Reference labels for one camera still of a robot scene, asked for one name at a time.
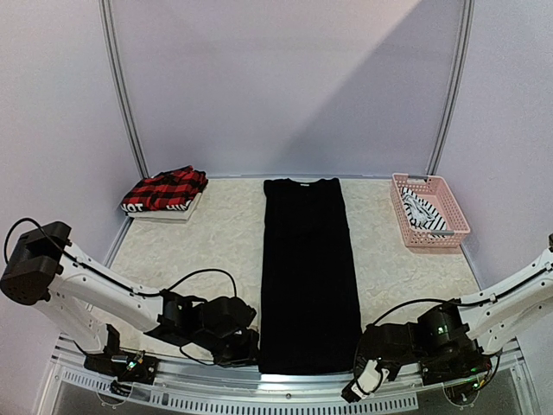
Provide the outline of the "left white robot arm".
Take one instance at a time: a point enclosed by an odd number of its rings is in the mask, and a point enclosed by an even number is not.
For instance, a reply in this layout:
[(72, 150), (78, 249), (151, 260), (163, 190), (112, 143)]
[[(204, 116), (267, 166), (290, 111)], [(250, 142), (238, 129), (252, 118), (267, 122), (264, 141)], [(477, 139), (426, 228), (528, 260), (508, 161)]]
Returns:
[(215, 366), (257, 364), (259, 334), (251, 328), (256, 311), (237, 295), (207, 300), (183, 296), (173, 285), (150, 289), (134, 284), (72, 242), (66, 223), (27, 222), (33, 229), (22, 233), (13, 248), (3, 248), (1, 292), (39, 310), (70, 335), (88, 369), (119, 376), (148, 360), (143, 351), (123, 351), (119, 332), (95, 318), (90, 306), (160, 342), (203, 348)]

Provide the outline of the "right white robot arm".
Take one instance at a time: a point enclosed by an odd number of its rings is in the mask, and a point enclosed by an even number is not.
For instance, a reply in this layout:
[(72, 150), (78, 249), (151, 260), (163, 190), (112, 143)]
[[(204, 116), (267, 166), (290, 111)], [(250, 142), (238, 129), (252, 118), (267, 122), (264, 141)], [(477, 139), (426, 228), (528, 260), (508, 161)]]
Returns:
[(400, 369), (418, 364), (423, 384), (485, 372), (493, 355), (552, 311), (552, 249), (529, 265), (472, 295), (425, 298), (430, 309), (413, 322), (370, 322), (353, 358), (352, 386), (376, 391)]

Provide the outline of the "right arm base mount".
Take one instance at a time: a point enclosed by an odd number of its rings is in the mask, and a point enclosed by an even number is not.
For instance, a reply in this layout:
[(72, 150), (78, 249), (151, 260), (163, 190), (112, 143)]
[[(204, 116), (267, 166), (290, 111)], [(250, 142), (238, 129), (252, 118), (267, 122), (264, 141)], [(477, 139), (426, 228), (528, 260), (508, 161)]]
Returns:
[(488, 371), (492, 357), (500, 357), (503, 349), (494, 354), (482, 354), (480, 348), (447, 348), (440, 356), (424, 358), (419, 362), (425, 386), (470, 378)]

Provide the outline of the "black t-shirt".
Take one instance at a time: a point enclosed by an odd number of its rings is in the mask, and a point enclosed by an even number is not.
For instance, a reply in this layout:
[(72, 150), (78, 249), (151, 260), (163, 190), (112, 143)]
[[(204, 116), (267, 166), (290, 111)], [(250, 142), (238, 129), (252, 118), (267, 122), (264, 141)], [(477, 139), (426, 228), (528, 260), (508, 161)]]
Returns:
[(347, 372), (361, 336), (340, 181), (264, 182), (262, 374)]

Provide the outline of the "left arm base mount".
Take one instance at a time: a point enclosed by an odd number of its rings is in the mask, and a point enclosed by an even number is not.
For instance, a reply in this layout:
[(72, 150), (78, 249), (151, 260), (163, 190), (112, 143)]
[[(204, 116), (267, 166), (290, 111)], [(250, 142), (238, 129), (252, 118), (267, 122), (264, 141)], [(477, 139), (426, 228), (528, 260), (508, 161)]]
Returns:
[(115, 378), (118, 382), (154, 383), (160, 360), (139, 350), (134, 353), (120, 348), (120, 334), (106, 325), (107, 343), (98, 354), (85, 352), (84, 368)]

